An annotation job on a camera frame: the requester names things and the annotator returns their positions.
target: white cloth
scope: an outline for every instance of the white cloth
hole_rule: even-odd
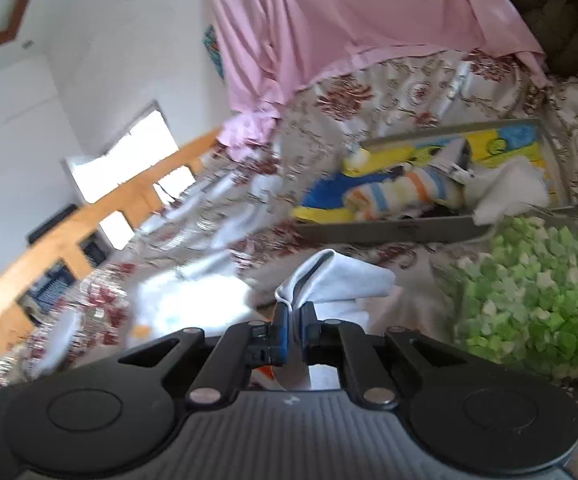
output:
[[[325,249],[307,259],[275,290],[278,303],[291,311],[288,363],[275,371],[285,388],[309,390],[314,385],[336,387],[337,373],[331,367],[307,369],[300,352],[298,310],[308,301],[313,302],[320,320],[335,318],[354,322],[365,332],[387,329],[371,326],[372,316],[356,301],[360,298],[386,297],[394,291],[395,275],[349,256]]]
[[[477,171],[464,187],[464,196],[474,208],[476,225],[494,224],[506,214],[525,213],[532,205],[549,206],[543,172],[526,156],[510,158],[493,170]]]
[[[369,314],[355,300],[389,296],[394,281],[389,269],[325,249],[298,267],[275,290],[275,298],[291,311],[312,301],[318,319],[343,319],[369,330]]]

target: window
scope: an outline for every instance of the window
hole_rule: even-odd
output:
[[[74,157],[67,160],[67,167],[82,198],[94,203],[177,150],[178,145],[162,114],[157,108],[150,108],[104,155]],[[194,180],[189,168],[182,167],[162,178],[154,188],[163,203],[170,203]],[[122,249],[133,236],[133,230],[120,212],[109,215],[100,226],[116,249]]]

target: yellow object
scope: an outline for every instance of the yellow object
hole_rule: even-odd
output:
[[[485,166],[486,168],[496,168],[512,156],[523,155],[531,162],[543,160],[540,146],[537,142],[529,146],[506,152],[505,140],[498,136],[497,130],[481,130],[471,132],[464,136],[472,149],[472,160]],[[430,143],[425,146],[416,147],[413,144],[399,144],[385,150],[370,152],[370,156],[364,164],[352,164],[348,159],[343,161],[342,173],[347,176],[360,177],[377,171],[388,170],[396,164],[409,161],[414,166],[424,166],[434,158],[443,144],[437,146]]]
[[[346,224],[348,222],[355,222],[353,212],[345,207],[317,209],[301,205],[291,212],[291,216],[318,224]]]
[[[131,330],[131,337],[136,339],[146,339],[151,336],[151,327],[147,325],[136,325]]]

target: metal tray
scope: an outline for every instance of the metal tray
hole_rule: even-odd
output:
[[[560,214],[578,214],[578,206],[572,202],[572,193],[565,178],[565,171],[556,157],[556,149],[543,121],[540,119],[511,119],[485,123],[458,124],[456,126],[439,126],[423,130],[367,140],[362,148],[370,152],[380,152],[394,148],[398,144],[425,142],[442,137],[456,136],[491,130],[503,126],[531,124],[538,132],[538,143],[549,172],[550,180],[556,192],[557,204],[551,209]],[[378,244],[385,242],[442,242],[455,243],[485,234],[490,226],[476,226],[469,214],[417,218],[404,220],[379,220],[373,222],[349,222],[342,224],[317,224],[300,222],[297,231],[308,240],[326,244]]]

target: pink cloth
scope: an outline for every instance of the pink cloth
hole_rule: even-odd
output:
[[[545,83],[542,49],[509,0],[213,0],[229,99],[219,140],[266,142],[300,89],[385,59],[479,48],[522,53]]]

